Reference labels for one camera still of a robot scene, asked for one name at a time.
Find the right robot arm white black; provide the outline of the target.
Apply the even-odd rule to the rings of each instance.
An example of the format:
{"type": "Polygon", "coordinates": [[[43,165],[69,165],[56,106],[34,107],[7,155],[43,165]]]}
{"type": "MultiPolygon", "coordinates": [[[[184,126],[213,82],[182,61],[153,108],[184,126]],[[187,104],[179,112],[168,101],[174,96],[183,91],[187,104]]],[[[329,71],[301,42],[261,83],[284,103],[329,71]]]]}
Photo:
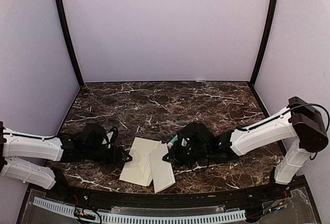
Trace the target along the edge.
{"type": "Polygon", "coordinates": [[[329,124],[324,123],[321,108],[319,104],[292,97],[276,114],[219,136],[204,124],[192,122],[177,131],[169,152],[162,159],[174,166],[191,167],[201,159],[223,164],[273,142],[292,138],[290,149],[273,170],[272,182],[263,189],[263,196],[274,200],[307,160],[313,160],[327,147],[329,124]]]}

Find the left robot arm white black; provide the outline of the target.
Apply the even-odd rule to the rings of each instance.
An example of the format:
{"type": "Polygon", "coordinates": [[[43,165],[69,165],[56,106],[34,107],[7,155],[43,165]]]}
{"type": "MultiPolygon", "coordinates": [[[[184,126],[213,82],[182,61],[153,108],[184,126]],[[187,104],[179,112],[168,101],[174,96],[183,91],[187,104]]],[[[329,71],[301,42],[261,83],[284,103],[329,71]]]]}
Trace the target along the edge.
{"type": "Polygon", "coordinates": [[[1,126],[1,176],[38,185],[52,192],[61,201],[73,197],[72,188],[61,170],[42,167],[27,161],[40,158],[72,163],[90,160],[105,165],[120,165],[133,160],[122,146],[114,145],[118,129],[106,131],[88,123],[81,132],[55,136],[37,136],[13,131],[1,126]]]}

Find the lined letter paper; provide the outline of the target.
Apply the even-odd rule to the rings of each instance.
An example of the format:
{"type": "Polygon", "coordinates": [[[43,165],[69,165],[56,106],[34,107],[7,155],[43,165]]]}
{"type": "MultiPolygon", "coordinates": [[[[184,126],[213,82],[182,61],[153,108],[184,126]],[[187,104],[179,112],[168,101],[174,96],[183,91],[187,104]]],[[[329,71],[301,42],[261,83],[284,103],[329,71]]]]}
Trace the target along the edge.
{"type": "Polygon", "coordinates": [[[155,193],[159,193],[175,184],[172,164],[163,160],[166,154],[168,154],[168,147],[164,143],[150,155],[155,193]]]}

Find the green white glue stick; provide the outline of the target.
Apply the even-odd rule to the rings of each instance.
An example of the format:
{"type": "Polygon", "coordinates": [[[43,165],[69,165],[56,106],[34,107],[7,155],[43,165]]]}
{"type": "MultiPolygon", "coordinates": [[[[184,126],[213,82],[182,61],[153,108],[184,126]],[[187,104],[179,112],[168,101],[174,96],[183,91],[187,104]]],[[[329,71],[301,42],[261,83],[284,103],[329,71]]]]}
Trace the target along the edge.
{"type": "Polygon", "coordinates": [[[178,141],[178,136],[175,135],[168,143],[167,143],[167,147],[168,149],[171,149],[173,147],[173,145],[178,141]]]}

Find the cream paper envelope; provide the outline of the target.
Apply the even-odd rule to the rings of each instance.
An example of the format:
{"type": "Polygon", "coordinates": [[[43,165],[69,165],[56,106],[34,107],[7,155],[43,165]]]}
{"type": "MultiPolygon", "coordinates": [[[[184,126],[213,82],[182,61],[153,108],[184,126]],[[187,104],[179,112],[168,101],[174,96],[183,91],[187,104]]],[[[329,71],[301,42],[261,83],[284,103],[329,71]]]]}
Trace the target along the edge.
{"type": "Polygon", "coordinates": [[[152,181],[150,155],[161,144],[161,141],[136,137],[129,152],[133,160],[125,163],[119,180],[140,186],[149,186],[152,181]]]}

